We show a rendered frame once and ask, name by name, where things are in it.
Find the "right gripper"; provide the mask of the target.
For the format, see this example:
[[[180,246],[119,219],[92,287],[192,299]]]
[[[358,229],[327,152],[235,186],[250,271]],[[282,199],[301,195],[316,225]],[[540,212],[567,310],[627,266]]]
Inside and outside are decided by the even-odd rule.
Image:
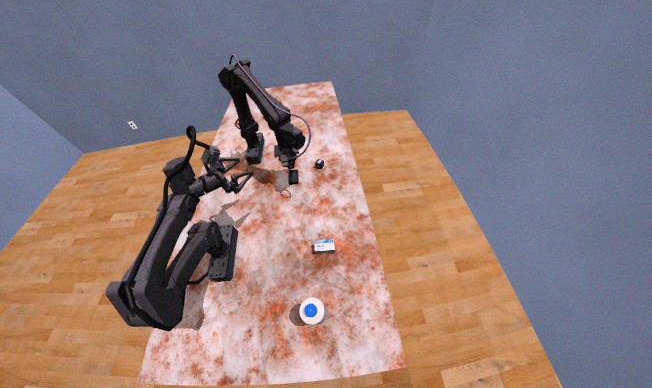
[[[205,148],[205,151],[201,157],[201,161],[204,164],[204,167],[207,171],[206,174],[197,177],[198,180],[200,180],[200,184],[205,192],[205,194],[212,192],[220,187],[224,189],[226,193],[231,193],[234,192],[235,194],[239,193],[241,189],[244,187],[246,182],[253,176],[253,171],[248,171],[248,172],[241,172],[241,173],[233,173],[230,174],[231,181],[229,182],[227,178],[223,175],[227,173],[230,169],[232,169],[234,166],[236,166],[239,162],[239,158],[226,158],[226,157],[219,157],[215,166],[210,165],[208,167],[208,163],[210,161],[212,154],[209,151],[208,148]],[[219,163],[219,162],[220,163]],[[223,165],[223,161],[234,161],[231,165],[225,167]],[[224,172],[224,173],[223,173]],[[209,174],[209,175],[208,175]],[[248,176],[247,176],[248,175]],[[238,185],[238,178],[241,178],[243,176],[247,176],[239,185]],[[226,184],[225,184],[226,182]]]

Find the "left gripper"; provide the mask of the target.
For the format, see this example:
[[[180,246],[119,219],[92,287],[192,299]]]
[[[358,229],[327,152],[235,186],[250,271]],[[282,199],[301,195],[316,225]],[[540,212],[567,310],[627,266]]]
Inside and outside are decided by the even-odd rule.
[[[279,161],[281,163],[287,162],[288,158],[291,158],[290,154],[291,154],[292,157],[297,156],[297,153],[299,154],[299,150],[291,147],[290,145],[287,145],[286,143],[283,144],[283,143],[277,142],[277,144],[278,145],[274,146],[274,156],[275,156],[275,158],[279,157]],[[296,159],[297,158],[292,159],[294,165],[295,165]]]

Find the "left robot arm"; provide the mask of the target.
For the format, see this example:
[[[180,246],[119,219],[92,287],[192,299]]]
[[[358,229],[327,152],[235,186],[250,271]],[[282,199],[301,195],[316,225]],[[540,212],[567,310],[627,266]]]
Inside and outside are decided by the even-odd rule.
[[[246,93],[259,108],[263,118],[268,123],[269,129],[274,131],[277,142],[286,143],[297,150],[301,149],[306,141],[302,130],[289,123],[291,122],[291,119],[289,119],[291,115],[278,110],[271,102],[290,113],[289,108],[272,97],[256,80],[250,71],[251,62],[248,58],[240,61],[239,64],[242,68],[239,67],[238,63],[234,66],[235,68],[233,68],[233,65],[228,65],[222,69],[218,77],[222,86],[230,93],[238,114],[240,135],[247,142],[245,159],[259,157],[263,136],[262,132],[256,133],[259,131],[259,124],[251,114]],[[259,140],[257,140],[257,137]]]

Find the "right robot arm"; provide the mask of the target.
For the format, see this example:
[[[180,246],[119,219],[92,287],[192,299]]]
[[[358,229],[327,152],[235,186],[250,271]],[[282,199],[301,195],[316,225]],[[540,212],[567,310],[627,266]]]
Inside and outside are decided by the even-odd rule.
[[[169,187],[173,193],[168,196],[167,210],[154,228],[163,208],[162,200],[152,227],[154,232],[152,236],[148,235],[150,239],[147,243],[145,241],[146,246],[145,243],[142,246],[141,256],[137,260],[139,252],[121,281],[111,281],[106,288],[107,298],[131,327],[150,326],[130,309],[124,290],[127,281],[132,283],[136,305],[160,326],[172,327],[181,318],[185,289],[206,252],[210,254],[207,278],[227,277],[234,226],[218,226],[215,221],[193,224],[187,231],[183,247],[167,268],[180,234],[193,218],[199,197],[205,195],[199,180],[194,177],[188,163],[170,180]]]

